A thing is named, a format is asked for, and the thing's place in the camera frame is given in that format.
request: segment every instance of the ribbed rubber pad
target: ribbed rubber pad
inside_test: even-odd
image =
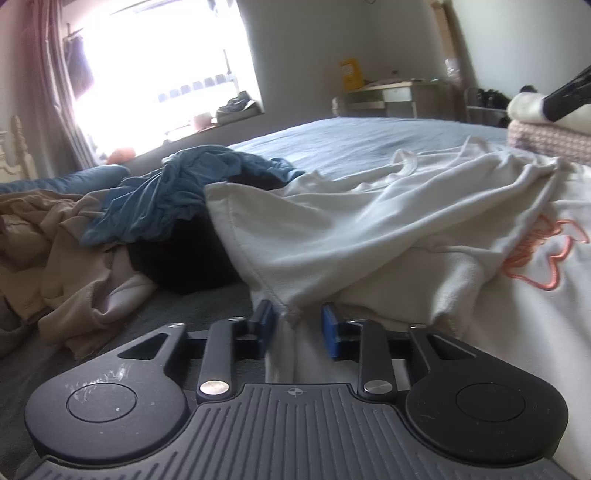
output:
[[[44,461],[34,480],[566,480],[550,460],[478,468],[440,457],[390,406],[336,385],[247,384],[202,404],[167,447],[129,465],[76,469]]]

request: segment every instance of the orange object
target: orange object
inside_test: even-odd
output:
[[[563,226],[570,225],[576,236],[563,231]],[[566,241],[560,253],[548,255],[548,266],[550,267],[551,278],[548,283],[542,283],[533,280],[514,269],[523,268],[530,263],[536,250],[545,245],[546,240],[552,236],[564,235]],[[525,238],[515,247],[511,255],[503,262],[503,273],[510,278],[524,280],[530,285],[540,290],[551,291],[560,284],[560,269],[558,263],[564,261],[573,249],[574,242],[582,244],[589,243],[587,232],[575,221],[571,219],[551,221],[546,215],[540,215],[536,222],[536,227],[525,236]]]
[[[205,130],[212,126],[212,114],[209,112],[201,113],[193,117],[193,128],[196,132]]]
[[[357,59],[347,59],[340,63],[345,90],[356,90],[363,86],[363,75]]]
[[[133,147],[116,148],[114,152],[107,158],[107,165],[116,163],[125,163],[132,158],[135,158],[135,149]]]

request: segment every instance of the desk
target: desk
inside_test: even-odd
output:
[[[399,82],[353,90],[345,95],[352,116],[449,118],[450,104],[442,82]]]

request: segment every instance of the blue towel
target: blue towel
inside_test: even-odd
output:
[[[82,245],[170,237],[177,219],[206,216],[204,187],[239,174],[273,175],[288,183],[304,172],[283,158],[266,160],[218,145],[181,150],[164,160],[164,167],[142,177],[130,177],[110,190],[102,209],[82,236]]]

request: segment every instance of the metal screw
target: metal screw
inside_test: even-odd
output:
[[[206,395],[221,395],[230,390],[230,385],[222,380],[209,380],[208,382],[203,382],[199,390]]]
[[[384,395],[392,391],[392,384],[385,380],[370,380],[365,383],[363,389],[373,395]]]

